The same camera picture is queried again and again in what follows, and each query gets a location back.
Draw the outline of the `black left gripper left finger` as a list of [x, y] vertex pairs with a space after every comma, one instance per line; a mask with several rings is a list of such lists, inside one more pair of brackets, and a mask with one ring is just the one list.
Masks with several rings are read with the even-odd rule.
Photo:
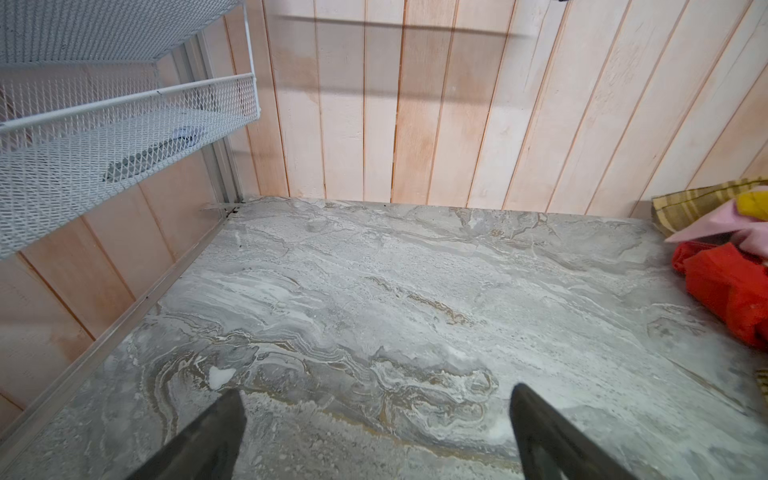
[[240, 393], [228, 389], [129, 477], [231, 479], [246, 425]]

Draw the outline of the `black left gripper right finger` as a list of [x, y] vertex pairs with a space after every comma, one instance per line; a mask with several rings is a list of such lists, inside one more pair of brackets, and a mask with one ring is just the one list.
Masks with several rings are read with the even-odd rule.
[[527, 479], [634, 477], [524, 383], [512, 390], [509, 417]]

